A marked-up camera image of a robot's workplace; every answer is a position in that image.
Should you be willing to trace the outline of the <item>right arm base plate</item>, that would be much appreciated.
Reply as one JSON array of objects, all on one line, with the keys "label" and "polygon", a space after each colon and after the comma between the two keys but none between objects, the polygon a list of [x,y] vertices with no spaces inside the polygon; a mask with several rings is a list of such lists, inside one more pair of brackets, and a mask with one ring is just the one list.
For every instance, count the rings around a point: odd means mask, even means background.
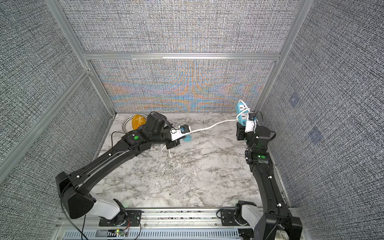
[{"label": "right arm base plate", "polygon": [[221,221],[222,226],[225,227],[251,226],[246,220],[241,218],[239,214],[236,214],[235,209],[218,209],[216,211],[216,217]]}]

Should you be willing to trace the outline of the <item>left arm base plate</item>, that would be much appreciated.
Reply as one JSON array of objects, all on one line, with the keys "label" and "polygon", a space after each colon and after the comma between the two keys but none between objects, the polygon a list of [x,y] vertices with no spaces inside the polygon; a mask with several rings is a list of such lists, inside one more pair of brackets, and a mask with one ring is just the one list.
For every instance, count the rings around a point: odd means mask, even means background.
[{"label": "left arm base plate", "polygon": [[101,218],[99,227],[138,227],[142,219],[141,210],[126,210],[124,213],[119,213],[112,220]]}]

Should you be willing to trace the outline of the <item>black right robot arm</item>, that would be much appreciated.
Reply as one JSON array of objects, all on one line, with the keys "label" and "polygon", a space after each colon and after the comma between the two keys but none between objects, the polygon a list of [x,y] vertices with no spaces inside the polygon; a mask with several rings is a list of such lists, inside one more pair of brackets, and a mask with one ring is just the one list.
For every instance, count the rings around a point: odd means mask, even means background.
[{"label": "black right robot arm", "polygon": [[260,212],[254,203],[238,201],[235,206],[237,223],[252,227],[255,240],[274,240],[278,230],[285,231],[290,240],[299,240],[303,230],[302,222],[292,215],[284,202],[276,181],[273,161],[267,152],[268,144],[275,139],[276,133],[264,126],[246,132],[246,127],[237,123],[236,137],[247,144],[246,163],[257,181],[263,206],[263,212]]}]

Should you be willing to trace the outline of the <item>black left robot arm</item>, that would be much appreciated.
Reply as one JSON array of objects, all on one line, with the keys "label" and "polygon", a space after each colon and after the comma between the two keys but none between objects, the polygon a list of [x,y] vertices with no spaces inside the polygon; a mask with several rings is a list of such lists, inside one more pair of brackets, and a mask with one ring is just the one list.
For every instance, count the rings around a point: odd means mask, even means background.
[{"label": "black left robot arm", "polygon": [[93,215],[121,226],[128,220],[125,207],[117,200],[103,199],[91,191],[96,184],[125,162],[149,150],[153,145],[165,145],[169,150],[191,132],[188,125],[173,127],[167,117],[157,112],[147,116],[147,122],[125,134],[111,149],[89,164],[70,174],[56,176],[59,198],[69,219]]}]

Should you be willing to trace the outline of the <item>teal power strip with sockets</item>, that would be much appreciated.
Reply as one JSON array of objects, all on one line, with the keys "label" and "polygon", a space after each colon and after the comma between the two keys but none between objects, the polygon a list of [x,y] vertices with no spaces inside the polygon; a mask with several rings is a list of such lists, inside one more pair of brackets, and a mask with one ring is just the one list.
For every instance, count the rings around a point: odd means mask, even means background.
[{"label": "teal power strip with sockets", "polygon": [[190,142],[190,141],[192,140],[192,137],[191,137],[191,135],[185,135],[185,136],[182,138],[182,140],[183,140],[184,142]]}]

